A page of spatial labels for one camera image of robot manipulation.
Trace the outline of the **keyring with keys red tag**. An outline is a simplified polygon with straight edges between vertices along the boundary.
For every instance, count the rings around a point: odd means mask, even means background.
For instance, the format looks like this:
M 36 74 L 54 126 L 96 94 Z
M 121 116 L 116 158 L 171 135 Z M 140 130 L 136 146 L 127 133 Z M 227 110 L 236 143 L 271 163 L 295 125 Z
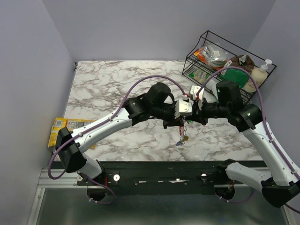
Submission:
M 186 141 L 189 140 L 189 137 L 187 135 L 187 124 L 189 125 L 190 123 L 193 123 L 191 120 L 184 120 L 183 121 L 183 126 L 179 127 L 179 135 L 180 139 L 179 141 L 175 144 L 175 146 L 182 146 L 185 144 Z

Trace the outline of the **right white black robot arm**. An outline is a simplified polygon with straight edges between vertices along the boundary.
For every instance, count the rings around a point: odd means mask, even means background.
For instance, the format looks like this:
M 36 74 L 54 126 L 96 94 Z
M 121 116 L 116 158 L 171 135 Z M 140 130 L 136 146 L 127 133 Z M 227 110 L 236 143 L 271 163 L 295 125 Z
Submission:
M 222 81 L 216 84 L 218 101 L 208 103 L 199 86 L 192 86 L 189 97 L 193 100 L 193 115 L 189 117 L 203 125 L 209 118 L 225 118 L 235 126 L 259 152 L 268 172 L 260 172 L 228 159 L 217 166 L 216 179 L 225 184 L 236 180 L 262 193 L 274 207 L 280 208 L 300 193 L 299 167 L 296 166 L 254 104 L 243 103 L 237 83 Z

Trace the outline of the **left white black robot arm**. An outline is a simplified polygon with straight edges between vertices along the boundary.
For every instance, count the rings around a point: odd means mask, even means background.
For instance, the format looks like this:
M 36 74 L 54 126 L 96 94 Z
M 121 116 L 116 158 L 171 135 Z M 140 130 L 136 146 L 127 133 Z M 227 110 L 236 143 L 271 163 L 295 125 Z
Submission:
M 65 172 L 80 172 L 88 175 L 93 185 L 103 182 L 104 174 L 100 164 L 84 153 L 92 145 L 122 129 L 132 127 L 152 118 L 175 122 L 175 101 L 171 89 L 158 82 L 147 93 L 128 98 L 120 109 L 83 127 L 69 131 L 67 127 L 59 130 L 55 144 Z

